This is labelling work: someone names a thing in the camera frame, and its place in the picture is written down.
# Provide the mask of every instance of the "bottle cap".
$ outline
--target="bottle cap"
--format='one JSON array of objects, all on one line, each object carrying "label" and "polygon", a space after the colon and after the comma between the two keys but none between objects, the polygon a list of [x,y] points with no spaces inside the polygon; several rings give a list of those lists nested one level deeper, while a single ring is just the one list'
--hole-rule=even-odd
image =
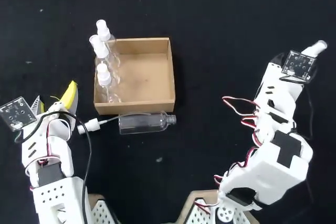
[{"label": "bottle cap", "polygon": [[[100,130],[100,124],[97,118],[91,119],[89,122],[85,123],[85,127],[88,131],[97,131]],[[79,134],[84,134],[85,130],[83,125],[78,125],[77,130]]]},{"label": "bottle cap", "polygon": [[89,38],[89,42],[91,43],[91,46],[92,46],[92,47],[93,47],[93,40],[94,40],[95,37],[98,37],[98,35],[95,34],[95,35],[92,35],[92,36]]},{"label": "bottle cap", "polygon": [[110,30],[106,25],[106,21],[103,19],[100,19],[96,22],[97,26],[97,34],[102,41],[108,41],[111,39]]},{"label": "bottle cap", "polygon": [[176,124],[176,115],[167,115],[167,124]]},{"label": "bottle cap", "polygon": [[105,43],[100,40],[98,35],[93,35],[89,39],[98,58],[103,59],[109,55],[109,49]]},{"label": "bottle cap", "polygon": [[111,83],[112,78],[111,74],[104,63],[100,63],[97,65],[97,78],[98,82],[102,86],[107,86],[108,84]]}]

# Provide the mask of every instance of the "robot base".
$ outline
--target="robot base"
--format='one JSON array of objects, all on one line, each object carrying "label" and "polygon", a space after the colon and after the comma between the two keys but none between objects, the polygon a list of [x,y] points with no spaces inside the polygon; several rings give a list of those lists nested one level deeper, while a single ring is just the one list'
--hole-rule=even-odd
[{"label": "robot base", "polygon": [[[211,223],[210,215],[205,211],[199,209],[194,201],[201,204],[213,204],[217,200],[217,190],[193,191],[189,194],[187,201],[180,213],[180,216],[175,224],[215,224]],[[218,210],[219,215],[225,216],[225,211]],[[259,222],[249,213],[242,211],[235,211],[233,222],[234,224],[259,224]]]}]

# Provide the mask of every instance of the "table surface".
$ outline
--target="table surface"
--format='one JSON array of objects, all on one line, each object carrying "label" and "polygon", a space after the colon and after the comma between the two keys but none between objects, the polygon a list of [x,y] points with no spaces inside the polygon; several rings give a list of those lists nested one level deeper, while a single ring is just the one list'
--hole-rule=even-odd
[{"label": "table surface", "polygon": [[[74,79],[83,121],[97,116],[88,43],[96,20],[105,19],[117,38],[170,37],[177,125],[120,136],[110,123],[91,134],[88,190],[104,195],[122,223],[175,221],[191,191],[215,189],[212,175],[243,160],[253,144],[251,130],[221,97],[252,99],[274,55],[324,39],[329,48],[309,85],[315,110],[312,197],[302,183],[254,215],[261,223],[313,223],[317,214],[335,215],[334,0],[0,0],[0,10],[0,104],[21,95],[29,103],[39,94],[61,95]],[[295,119],[305,135],[309,114],[303,94]],[[4,123],[0,132],[1,223],[38,223],[20,146]],[[75,173],[83,177],[87,140],[75,134],[70,147]]]}]

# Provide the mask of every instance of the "perforated plate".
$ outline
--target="perforated plate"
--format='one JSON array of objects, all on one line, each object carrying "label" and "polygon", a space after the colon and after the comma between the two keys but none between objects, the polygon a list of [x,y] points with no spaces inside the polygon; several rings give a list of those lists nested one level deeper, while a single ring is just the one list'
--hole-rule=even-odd
[{"label": "perforated plate", "polygon": [[117,224],[104,200],[98,200],[92,210],[93,223],[95,224]]},{"label": "perforated plate", "polygon": [[282,73],[306,81],[314,62],[315,58],[303,55],[299,52],[290,51],[283,65]]},{"label": "perforated plate", "polygon": [[[199,198],[196,202],[200,204],[206,204],[203,198]],[[193,204],[192,208],[189,211],[187,218],[184,221],[184,224],[211,224],[210,215],[203,211],[201,208]]]},{"label": "perforated plate", "polygon": [[[196,202],[200,204],[206,204],[203,198],[197,199]],[[218,208],[217,213],[218,213],[218,217],[220,217],[219,219],[233,216],[232,221],[234,224],[250,224],[244,212],[239,211],[237,208],[231,209],[228,207],[223,207],[223,206],[218,207],[217,206],[217,207],[213,207],[212,209],[209,209],[209,208],[205,208],[205,209],[208,212],[212,212],[213,214],[215,214],[216,208]],[[212,222],[211,216],[209,214],[207,214],[205,211],[203,211],[198,206],[193,204],[192,208],[189,211],[187,218],[184,221],[184,224],[214,224],[214,222]]]},{"label": "perforated plate", "polygon": [[20,130],[37,120],[23,97],[1,106],[0,115],[12,131]]}]

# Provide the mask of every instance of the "circuit board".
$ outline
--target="circuit board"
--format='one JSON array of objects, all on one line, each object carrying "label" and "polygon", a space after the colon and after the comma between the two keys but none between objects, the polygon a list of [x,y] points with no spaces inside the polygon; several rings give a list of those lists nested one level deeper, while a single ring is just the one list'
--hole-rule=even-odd
[{"label": "circuit board", "polygon": [[37,119],[23,97],[0,107],[0,115],[12,131],[17,131]]},{"label": "circuit board", "polygon": [[306,81],[310,78],[309,73],[312,70],[314,62],[315,58],[290,51],[282,68],[282,73]]}]

